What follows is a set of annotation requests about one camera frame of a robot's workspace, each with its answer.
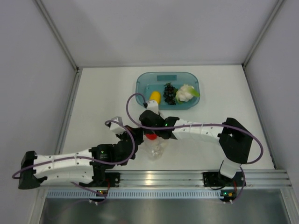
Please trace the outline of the red fake food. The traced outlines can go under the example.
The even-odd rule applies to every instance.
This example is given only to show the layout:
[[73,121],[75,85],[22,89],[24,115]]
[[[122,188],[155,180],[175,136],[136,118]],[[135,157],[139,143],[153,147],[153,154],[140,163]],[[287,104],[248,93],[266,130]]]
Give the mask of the red fake food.
[[149,140],[155,140],[157,139],[157,135],[156,134],[145,134],[145,137]]

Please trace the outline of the clear dotted zip bag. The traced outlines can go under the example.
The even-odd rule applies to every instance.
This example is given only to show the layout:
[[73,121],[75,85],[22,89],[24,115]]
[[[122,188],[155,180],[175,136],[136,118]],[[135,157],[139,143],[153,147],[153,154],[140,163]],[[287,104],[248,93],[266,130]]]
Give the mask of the clear dotted zip bag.
[[161,137],[157,137],[155,140],[149,140],[145,137],[143,143],[143,149],[146,152],[147,157],[152,161],[160,159],[165,149],[168,147],[168,140]]

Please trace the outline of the yellow fake food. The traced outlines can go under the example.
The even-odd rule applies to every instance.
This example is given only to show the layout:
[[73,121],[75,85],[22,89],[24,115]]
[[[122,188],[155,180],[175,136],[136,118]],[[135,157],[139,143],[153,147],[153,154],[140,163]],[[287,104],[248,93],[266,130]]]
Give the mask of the yellow fake food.
[[161,103],[161,94],[158,91],[153,91],[150,98],[150,101],[154,100],[157,102],[157,104],[159,105]]

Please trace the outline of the dark blue fake food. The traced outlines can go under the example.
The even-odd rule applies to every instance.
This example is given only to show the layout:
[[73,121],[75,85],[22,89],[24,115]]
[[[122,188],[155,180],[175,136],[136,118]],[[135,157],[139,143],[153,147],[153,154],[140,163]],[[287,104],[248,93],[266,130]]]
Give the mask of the dark blue fake food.
[[163,97],[164,97],[164,101],[168,105],[176,104],[175,96],[176,96],[177,91],[178,91],[178,89],[175,88],[171,83],[166,83],[164,85]]

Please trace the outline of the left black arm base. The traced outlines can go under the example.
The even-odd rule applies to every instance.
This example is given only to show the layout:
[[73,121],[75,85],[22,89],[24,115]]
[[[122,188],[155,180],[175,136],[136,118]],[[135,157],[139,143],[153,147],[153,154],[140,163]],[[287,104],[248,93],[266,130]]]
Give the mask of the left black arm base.
[[94,175],[96,187],[118,187],[121,174],[119,172],[99,173]]

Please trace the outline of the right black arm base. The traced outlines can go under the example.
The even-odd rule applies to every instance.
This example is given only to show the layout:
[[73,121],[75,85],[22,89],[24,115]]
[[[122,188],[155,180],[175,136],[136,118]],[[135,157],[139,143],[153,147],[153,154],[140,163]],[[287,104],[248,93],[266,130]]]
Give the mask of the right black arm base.
[[224,181],[220,178],[218,172],[204,172],[203,173],[204,186],[213,190],[219,190],[225,187]]

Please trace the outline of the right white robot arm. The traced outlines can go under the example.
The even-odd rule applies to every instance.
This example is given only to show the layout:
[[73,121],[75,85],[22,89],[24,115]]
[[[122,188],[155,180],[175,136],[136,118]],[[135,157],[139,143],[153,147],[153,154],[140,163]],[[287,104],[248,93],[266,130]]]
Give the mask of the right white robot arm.
[[140,115],[139,121],[143,129],[165,140],[192,139],[220,146],[225,158],[219,169],[218,180],[223,185],[233,182],[240,166],[248,162],[253,135],[234,118],[227,118],[222,124],[209,125],[178,117],[164,119],[146,110]]

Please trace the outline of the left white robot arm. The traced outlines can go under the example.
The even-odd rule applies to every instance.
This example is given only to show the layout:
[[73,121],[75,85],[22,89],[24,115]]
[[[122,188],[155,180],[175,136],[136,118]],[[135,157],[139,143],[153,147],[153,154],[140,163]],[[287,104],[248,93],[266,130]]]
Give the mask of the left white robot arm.
[[64,185],[76,182],[83,187],[104,186],[106,171],[125,166],[135,159],[138,146],[143,143],[143,129],[126,126],[114,144],[100,144],[73,154],[40,155],[25,153],[19,172],[19,189]]

